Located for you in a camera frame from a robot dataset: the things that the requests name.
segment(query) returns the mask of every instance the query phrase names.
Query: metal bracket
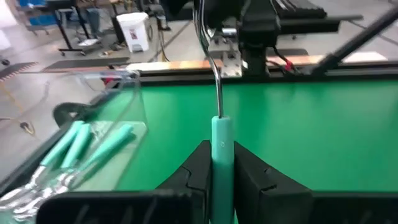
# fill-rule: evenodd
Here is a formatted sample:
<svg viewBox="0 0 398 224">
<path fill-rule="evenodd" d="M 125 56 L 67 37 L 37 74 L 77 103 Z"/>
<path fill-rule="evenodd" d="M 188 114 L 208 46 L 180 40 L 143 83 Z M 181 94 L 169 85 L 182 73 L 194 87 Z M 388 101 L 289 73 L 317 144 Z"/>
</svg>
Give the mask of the metal bracket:
<svg viewBox="0 0 398 224">
<path fill-rule="evenodd" d="M 242 60 L 239 51 L 224 52 L 221 59 L 223 61 L 223 66 L 221 68 L 222 78 L 242 77 Z"/>
</svg>

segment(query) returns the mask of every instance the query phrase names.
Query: white trash can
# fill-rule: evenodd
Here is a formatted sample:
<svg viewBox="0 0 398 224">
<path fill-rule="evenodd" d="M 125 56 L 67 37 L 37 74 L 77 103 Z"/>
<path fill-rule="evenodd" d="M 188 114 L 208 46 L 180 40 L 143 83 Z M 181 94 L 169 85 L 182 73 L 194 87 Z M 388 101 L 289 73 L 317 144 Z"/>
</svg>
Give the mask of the white trash can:
<svg viewBox="0 0 398 224">
<path fill-rule="evenodd" d="M 122 28 L 130 52 L 140 52 L 149 49 L 146 31 L 148 14 L 144 12 L 133 12 L 116 16 L 116 19 Z"/>
</svg>

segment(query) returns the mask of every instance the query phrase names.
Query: floor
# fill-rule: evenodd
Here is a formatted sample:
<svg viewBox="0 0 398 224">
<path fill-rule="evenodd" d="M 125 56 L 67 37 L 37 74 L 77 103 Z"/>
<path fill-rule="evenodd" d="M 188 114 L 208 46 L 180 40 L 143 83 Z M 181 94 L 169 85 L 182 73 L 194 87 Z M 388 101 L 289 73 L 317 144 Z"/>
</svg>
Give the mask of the floor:
<svg viewBox="0 0 398 224">
<path fill-rule="evenodd" d="M 387 0 L 312 1 L 319 6 L 323 6 L 330 14 L 362 14 L 364 20 L 354 23 L 343 22 L 339 33 L 335 34 L 299 35 L 296 40 L 292 40 L 291 36 L 283 36 L 279 38 L 278 48 L 305 49 L 310 55 L 327 54 L 350 40 L 350 38 L 361 32 L 364 27 L 370 25 L 372 21 L 393 7 Z M 111 25 L 106 16 L 106 13 L 102 15 L 101 24 L 103 29 Z M 167 43 L 165 53 L 169 60 L 201 60 L 205 57 L 191 22 L 171 22 L 170 27 L 172 31 L 165 33 L 165 41 Z M 57 49 L 65 47 L 65 43 L 56 27 L 49 27 L 49 35 L 44 32 L 34 35 L 31 32 L 27 32 L 24 26 L 9 27 L 4 32 L 11 41 L 12 47 L 1 52 L 1 54 L 10 60 L 11 63 L 38 62 L 39 64 L 32 67 L 29 72 L 39 72 L 59 60 L 99 58 L 99 53 L 104 51 L 104 49 L 96 50 L 86 57 L 70 52 L 67 53 L 66 57 L 62 57 Z M 73 35 L 73 31 L 68 31 L 68 35 Z M 154 36 L 150 43 L 150 50 L 146 52 L 130 54 L 128 50 L 124 49 L 111 54 L 110 57 L 130 57 L 129 62 L 132 63 L 160 60 L 156 32 Z M 105 50 L 108 50 L 108 44 L 115 40 L 116 37 L 114 35 L 107 35 L 104 38 Z M 211 50 L 227 48 L 228 46 L 226 45 L 215 46 L 214 44 L 210 47 Z M 388 28 L 382 35 L 370 41 L 359 51 L 377 52 L 389 60 L 398 59 L 398 54 L 396 53 L 398 51 L 398 23 Z M 36 136 L 33 137 L 24 133 L 12 121 L 0 121 L 0 142 L 3 145 L 3 150 L 0 151 L 2 161 L 0 182 L 58 129 L 55 122 L 50 119 L 52 116 L 51 110 L 56 104 L 66 100 L 86 103 L 92 96 L 93 92 L 91 91 L 86 93 L 85 97 L 82 97 L 85 92 L 76 91 L 76 88 L 78 88 L 76 80 L 70 81 L 70 78 L 58 80 L 55 83 L 52 82 L 54 84 L 50 87 L 46 85 L 49 80 L 59 76 L 61 74 L 24 73 L 3 83 L 18 103 L 23 105 L 23 112 L 26 115 L 24 119 L 33 122 Z M 21 113 L 18 107 L 12 104 L 9 97 L 3 92 L 0 92 L 0 108 L 0 117 L 4 118 L 14 118 Z"/>
</svg>

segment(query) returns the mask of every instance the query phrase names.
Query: workbench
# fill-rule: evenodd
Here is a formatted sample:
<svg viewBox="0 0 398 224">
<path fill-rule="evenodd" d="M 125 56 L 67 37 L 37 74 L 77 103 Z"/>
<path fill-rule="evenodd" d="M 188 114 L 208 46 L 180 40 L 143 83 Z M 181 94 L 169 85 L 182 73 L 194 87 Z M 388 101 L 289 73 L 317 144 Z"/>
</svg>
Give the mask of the workbench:
<svg viewBox="0 0 398 224">
<path fill-rule="evenodd" d="M 357 62 L 372 60 L 370 56 L 357 58 L 362 58 Z M 180 66 L 198 70 L 198 65 L 187 64 Z M 127 89 L 108 100 L 96 119 L 112 117 L 129 95 Z M 398 191 L 398 78 L 227 83 L 223 95 L 224 113 L 233 120 L 235 140 L 306 187 Z M 143 82 L 141 98 L 147 134 L 134 157 L 124 156 L 123 162 L 109 160 L 103 167 L 109 176 L 92 180 L 95 190 L 154 189 L 202 140 L 211 139 L 211 118 L 216 114 L 214 85 L 146 86 Z M 39 150 L 45 153 L 48 149 L 44 144 Z"/>
</svg>

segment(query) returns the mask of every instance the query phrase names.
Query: green surface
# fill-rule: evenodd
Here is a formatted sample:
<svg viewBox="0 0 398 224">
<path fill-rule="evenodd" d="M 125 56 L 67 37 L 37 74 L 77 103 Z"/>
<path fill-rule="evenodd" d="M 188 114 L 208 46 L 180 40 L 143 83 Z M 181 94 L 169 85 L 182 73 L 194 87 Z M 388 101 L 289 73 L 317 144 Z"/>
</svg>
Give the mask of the green surface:
<svg viewBox="0 0 398 224">
<path fill-rule="evenodd" d="M 398 190 L 398 82 L 223 90 L 235 140 L 289 177 L 313 190 Z M 110 101 L 108 112 L 129 94 Z M 215 86 L 144 87 L 142 97 L 148 133 L 118 190 L 154 189 L 211 138 Z"/>
</svg>

